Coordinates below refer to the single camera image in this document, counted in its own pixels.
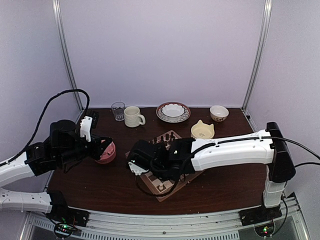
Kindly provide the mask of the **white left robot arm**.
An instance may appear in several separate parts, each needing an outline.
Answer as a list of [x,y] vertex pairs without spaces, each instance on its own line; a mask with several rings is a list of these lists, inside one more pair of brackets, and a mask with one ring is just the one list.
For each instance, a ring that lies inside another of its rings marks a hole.
[[[80,132],[71,120],[59,120],[50,125],[49,137],[22,151],[17,157],[0,163],[1,187],[17,180],[37,177],[47,172],[73,166],[85,158],[100,160],[103,152],[112,143],[112,138],[91,134],[92,118],[85,117],[80,123]],[[32,211],[53,214],[61,222],[72,218],[60,191],[21,192],[0,189],[1,210]]]

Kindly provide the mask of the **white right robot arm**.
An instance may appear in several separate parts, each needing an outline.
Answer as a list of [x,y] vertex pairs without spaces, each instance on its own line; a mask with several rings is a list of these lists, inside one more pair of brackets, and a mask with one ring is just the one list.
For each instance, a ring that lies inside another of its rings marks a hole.
[[266,129],[224,138],[178,138],[166,147],[163,142],[137,141],[128,156],[128,167],[137,176],[151,172],[161,180],[178,183],[180,177],[216,167],[263,164],[267,176],[256,210],[259,220],[268,220],[281,202],[286,183],[296,170],[286,140],[275,122]]

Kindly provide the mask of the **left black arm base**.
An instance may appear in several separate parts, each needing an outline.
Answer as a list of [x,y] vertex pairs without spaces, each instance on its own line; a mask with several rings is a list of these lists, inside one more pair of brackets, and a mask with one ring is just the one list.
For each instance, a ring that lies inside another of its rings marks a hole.
[[85,210],[70,207],[53,207],[45,216],[56,222],[63,222],[73,226],[86,227],[90,213]]

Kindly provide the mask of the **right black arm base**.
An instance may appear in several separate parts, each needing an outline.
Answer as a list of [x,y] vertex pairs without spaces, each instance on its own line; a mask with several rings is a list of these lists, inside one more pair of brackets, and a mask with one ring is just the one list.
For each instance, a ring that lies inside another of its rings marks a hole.
[[280,210],[280,206],[266,208],[262,205],[255,208],[241,210],[238,214],[242,226],[249,226],[280,218],[282,216],[282,211]]

